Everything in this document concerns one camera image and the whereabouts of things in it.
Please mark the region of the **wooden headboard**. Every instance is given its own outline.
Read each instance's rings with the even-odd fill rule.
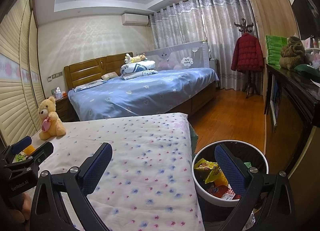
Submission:
[[[64,67],[68,90],[101,79],[101,76],[106,73],[116,72],[120,76],[120,68],[124,64],[125,54],[90,59]]]

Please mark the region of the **gray curtain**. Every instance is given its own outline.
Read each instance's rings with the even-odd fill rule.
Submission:
[[[241,37],[239,28],[234,25],[242,24],[245,18],[247,24],[254,23],[250,33],[257,36],[257,27],[249,0],[199,0],[204,20],[205,34],[208,37],[211,57],[220,62],[220,87],[242,90],[247,76],[231,70],[231,63],[236,41]],[[256,73],[256,86],[262,90],[263,75]]]
[[[197,0],[181,1],[150,15],[156,48],[171,47],[204,39]]]

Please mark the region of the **air conditioner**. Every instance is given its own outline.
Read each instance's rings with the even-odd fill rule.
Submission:
[[[148,24],[148,16],[137,15],[137,14],[123,14],[121,16],[122,25],[141,25],[145,26]]]

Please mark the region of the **coat rack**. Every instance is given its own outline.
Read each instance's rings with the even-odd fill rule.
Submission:
[[[242,25],[240,24],[236,24],[234,23],[236,27],[240,27],[241,29],[239,29],[240,32],[244,32],[244,33],[247,33],[247,32],[252,32],[251,29],[249,28],[253,28],[253,23],[250,24],[250,25],[247,25],[247,21],[242,18]],[[249,70],[248,71],[248,82],[245,84],[244,86],[244,89],[243,91],[244,92],[247,92],[247,95],[246,95],[246,98],[249,97],[249,93],[250,93],[250,88],[252,88],[252,93],[257,93],[259,94],[258,90],[257,90],[257,87],[256,87],[256,84],[255,84],[255,81],[256,81],[256,75],[253,73],[253,82],[251,81],[251,71]]]
[[[244,18],[242,18],[242,25],[235,23],[235,26],[241,28],[239,29],[240,32],[246,33],[246,32],[252,32],[252,30],[249,28],[253,28],[254,25],[253,23],[250,25],[247,25],[247,21]]]

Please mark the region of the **blue bed sheet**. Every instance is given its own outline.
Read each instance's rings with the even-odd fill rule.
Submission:
[[[70,90],[68,96],[81,121],[162,114],[216,80],[211,68],[164,70],[129,80],[112,78],[80,92]]]

